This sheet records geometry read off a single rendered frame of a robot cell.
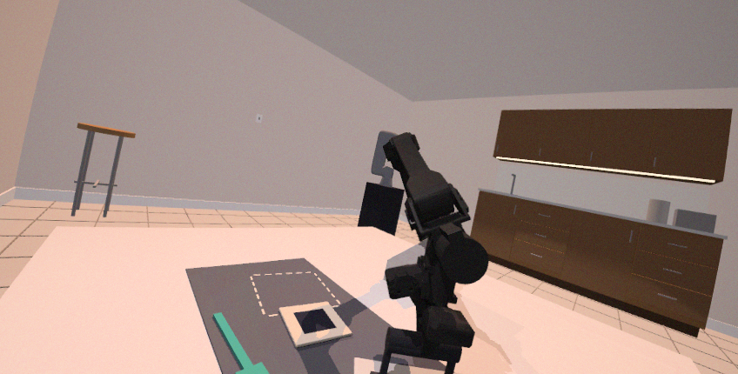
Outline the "peach square tile with dark centre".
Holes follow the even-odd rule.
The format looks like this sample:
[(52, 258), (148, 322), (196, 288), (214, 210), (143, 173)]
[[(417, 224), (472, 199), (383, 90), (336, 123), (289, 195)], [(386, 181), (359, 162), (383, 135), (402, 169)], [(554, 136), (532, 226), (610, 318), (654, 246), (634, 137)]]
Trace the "peach square tile with dark centre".
[(328, 302), (279, 308), (296, 347), (352, 335)]

